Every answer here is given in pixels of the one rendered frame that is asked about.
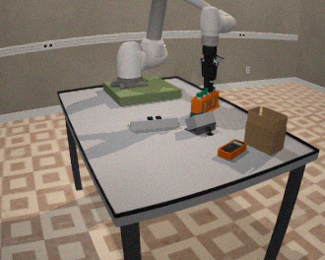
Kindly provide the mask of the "black table edge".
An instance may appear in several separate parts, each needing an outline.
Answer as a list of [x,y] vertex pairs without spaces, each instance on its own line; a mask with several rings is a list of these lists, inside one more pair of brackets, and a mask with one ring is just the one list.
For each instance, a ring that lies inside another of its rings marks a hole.
[[[174,79],[174,78],[177,78],[177,79],[179,79],[179,80],[181,80],[181,81],[183,81],[183,82],[185,82],[185,83],[187,83],[187,84],[190,84],[190,85],[192,85],[192,86],[194,86],[194,87],[196,87],[196,88],[198,88],[198,89],[200,89],[200,90],[203,91],[202,88],[200,88],[200,87],[198,87],[198,86],[196,86],[196,85],[194,85],[194,84],[192,84],[192,83],[190,83],[190,82],[188,82],[188,81],[186,81],[186,80],[184,80],[184,79],[181,79],[181,78],[179,78],[179,77],[177,77],[177,76],[176,76],[176,77],[166,77],[166,78],[161,78],[161,79]],[[91,171],[91,173],[92,173],[92,175],[93,175],[93,177],[94,177],[94,179],[95,179],[95,181],[96,181],[96,183],[97,183],[97,186],[98,186],[98,188],[99,188],[99,190],[100,190],[100,192],[101,192],[101,194],[102,194],[102,196],[103,196],[103,198],[104,198],[104,200],[105,200],[107,206],[109,207],[109,209],[110,209],[110,211],[111,211],[111,213],[112,213],[112,215],[114,216],[115,219],[117,219],[117,218],[121,218],[121,217],[125,217],[125,216],[134,215],[134,214],[138,214],[138,213],[142,213],[142,212],[146,212],[146,211],[150,211],[150,210],[157,209],[157,208],[160,208],[160,207],[164,207],[164,206],[168,206],[168,205],[175,204],[175,203],[178,203],[178,202],[182,202],[182,201],[185,201],[185,200],[189,200],[189,199],[192,199],[192,198],[195,198],[195,197],[198,197],[198,196],[202,196],[202,195],[205,195],[205,194],[208,194],[208,193],[211,193],[211,192],[214,192],[214,191],[217,191],[217,190],[220,190],[220,189],[223,189],[223,188],[226,188],[226,187],[232,186],[232,185],[234,185],[234,184],[237,184],[237,183],[243,182],[243,181],[245,181],[245,180],[248,180],[248,179],[251,179],[251,178],[257,177],[257,176],[259,176],[259,175],[265,174],[265,173],[270,172],[270,171],[272,171],[272,170],[278,169],[278,168],[283,167],[283,166],[285,166],[285,165],[288,165],[288,164],[290,164],[290,163],[297,162],[297,161],[299,161],[299,160],[302,160],[302,159],[304,159],[304,158],[307,158],[307,157],[309,157],[309,156],[312,156],[312,155],[314,155],[314,154],[316,154],[316,153],[319,153],[319,149],[317,149],[317,148],[315,148],[314,146],[312,146],[312,145],[310,145],[310,144],[304,142],[303,140],[297,138],[297,137],[294,136],[293,134],[291,134],[291,133],[289,133],[289,132],[286,132],[286,134],[287,134],[288,136],[290,136],[290,137],[296,139],[297,141],[301,142],[302,144],[304,144],[305,146],[311,148],[311,149],[314,150],[314,151],[311,152],[311,153],[308,153],[308,154],[306,154],[306,155],[303,155],[303,156],[301,156],[301,157],[298,157],[298,158],[296,158],[296,159],[290,160],[290,161],[288,161],[288,162],[284,162],[284,163],[278,164],[278,165],[276,165],[276,166],[273,166],[273,167],[270,167],[270,168],[268,168],[268,169],[265,169],[265,170],[259,171],[259,172],[257,172],[257,173],[254,173],[254,174],[251,174],[251,175],[248,175],[248,176],[245,176],[245,177],[239,178],[238,180],[235,180],[235,181],[232,181],[232,182],[229,182],[229,183],[223,184],[223,185],[219,185],[219,186],[216,186],[216,187],[213,187],[213,188],[210,188],[210,189],[204,190],[204,191],[200,191],[200,192],[197,192],[197,193],[194,193],[194,194],[190,194],[190,195],[183,196],[183,197],[180,197],[180,198],[176,198],[176,199],[173,199],[173,200],[165,201],[165,202],[158,203],[158,204],[155,204],[155,205],[151,205],[151,206],[147,206],[147,207],[143,207],[143,208],[139,208],[139,209],[135,209],[135,210],[131,210],[131,211],[126,211],[126,212],[122,212],[122,213],[115,214],[113,208],[111,207],[111,205],[110,205],[110,203],[109,203],[109,201],[108,201],[108,199],[107,199],[105,193],[103,192],[103,190],[102,190],[102,188],[101,188],[101,186],[100,186],[100,184],[99,184],[99,182],[98,182],[98,179],[97,179],[97,177],[96,177],[96,175],[95,175],[95,173],[94,173],[94,171],[93,171],[93,169],[92,169],[92,167],[91,167],[91,165],[90,165],[90,163],[89,163],[89,161],[88,161],[88,159],[87,159],[87,156],[86,156],[86,154],[85,154],[85,152],[84,152],[84,150],[83,150],[83,148],[82,148],[82,146],[81,146],[81,144],[80,144],[80,141],[79,141],[79,139],[78,139],[78,137],[77,137],[77,135],[76,135],[76,133],[75,133],[75,130],[74,130],[73,126],[72,126],[72,123],[71,123],[71,121],[70,121],[70,119],[69,119],[69,117],[68,117],[68,114],[67,114],[67,112],[66,112],[66,109],[65,109],[65,107],[64,107],[64,105],[63,105],[63,102],[62,102],[62,100],[61,100],[61,97],[60,97],[60,95],[59,95],[59,94],[61,94],[61,93],[74,92],[74,91],[80,91],[80,90],[86,90],[86,89],[93,89],[93,88],[100,88],[100,87],[103,87],[103,85],[100,85],[100,86],[93,86],[93,87],[86,87],[86,88],[79,88],[79,89],[73,89],[73,90],[67,90],[67,91],[60,91],[60,92],[57,92],[57,94],[58,94],[58,96],[59,96],[59,98],[60,98],[60,101],[61,101],[61,104],[62,104],[62,106],[63,106],[63,108],[64,108],[64,110],[65,110],[65,114],[66,114],[66,116],[67,116],[67,119],[68,119],[69,122],[70,122],[70,126],[71,126],[71,128],[72,128],[72,131],[73,131],[74,135],[75,135],[76,138],[77,138],[77,142],[78,142],[79,147],[80,147],[80,149],[81,149],[81,151],[82,151],[82,153],[83,153],[83,156],[84,156],[84,158],[85,158],[85,160],[86,160],[86,162],[87,162],[87,164],[88,164],[88,166],[89,166],[89,168],[90,168],[90,171]],[[242,107],[240,107],[240,106],[238,106],[238,105],[236,105],[236,104],[234,104],[234,103],[232,103],[232,102],[230,102],[230,101],[228,101],[228,100],[226,100],[226,99],[224,99],[224,98],[222,98],[222,97],[220,97],[220,99],[223,100],[223,101],[225,101],[225,102],[227,102],[228,104],[230,104],[230,105],[232,105],[232,106],[234,106],[234,107],[236,107],[236,108],[238,108],[238,109],[240,109],[240,110],[242,110],[242,111],[248,113],[248,111],[247,111],[246,109],[244,109],[244,108],[242,108]],[[316,151],[315,151],[315,150],[316,150]]]

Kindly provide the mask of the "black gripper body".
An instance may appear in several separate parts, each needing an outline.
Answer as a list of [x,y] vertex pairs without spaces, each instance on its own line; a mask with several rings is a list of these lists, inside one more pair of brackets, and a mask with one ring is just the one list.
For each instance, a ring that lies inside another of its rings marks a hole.
[[204,46],[203,45],[203,55],[204,58],[210,59],[210,66],[213,66],[215,56],[217,55],[217,47],[216,46]]

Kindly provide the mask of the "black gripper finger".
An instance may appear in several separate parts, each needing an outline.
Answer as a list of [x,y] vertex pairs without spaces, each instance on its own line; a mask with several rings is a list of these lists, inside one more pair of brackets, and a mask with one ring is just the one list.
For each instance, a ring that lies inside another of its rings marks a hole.
[[207,59],[207,62],[209,67],[208,93],[211,93],[213,91],[214,80],[216,80],[217,78],[217,70],[218,70],[219,62],[216,62],[216,60],[214,59],[213,68],[212,66],[210,66],[210,59]]
[[209,67],[207,64],[207,58],[201,58],[201,66],[202,66],[202,76],[204,77],[204,91],[208,88],[209,85]]

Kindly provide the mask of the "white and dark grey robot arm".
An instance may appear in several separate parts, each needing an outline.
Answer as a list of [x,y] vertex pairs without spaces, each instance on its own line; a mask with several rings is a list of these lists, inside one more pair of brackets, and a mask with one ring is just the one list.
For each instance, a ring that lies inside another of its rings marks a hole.
[[[221,9],[203,0],[184,1],[203,9],[200,18],[202,45],[218,46],[219,33],[229,33],[235,28],[234,17]],[[167,51],[162,33],[166,3],[167,0],[152,0],[147,36],[142,39],[141,45],[136,41],[128,41],[120,46],[117,54],[118,78],[110,82],[112,86],[118,86],[121,90],[146,87],[148,83],[142,80],[142,72],[164,64]]]

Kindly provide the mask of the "orange digital multimeter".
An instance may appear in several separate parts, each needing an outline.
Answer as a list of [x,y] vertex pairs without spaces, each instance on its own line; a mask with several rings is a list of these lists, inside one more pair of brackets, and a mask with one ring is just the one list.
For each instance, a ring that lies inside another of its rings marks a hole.
[[244,151],[246,151],[246,143],[239,140],[232,140],[229,143],[218,148],[218,157],[231,161]]

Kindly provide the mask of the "brown cardboard box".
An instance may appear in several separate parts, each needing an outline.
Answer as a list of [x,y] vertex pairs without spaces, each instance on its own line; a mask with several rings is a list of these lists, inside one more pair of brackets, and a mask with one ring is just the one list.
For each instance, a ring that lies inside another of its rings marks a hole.
[[271,156],[284,147],[288,118],[265,106],[259,113],[260,106],[248,109],[244,143]]

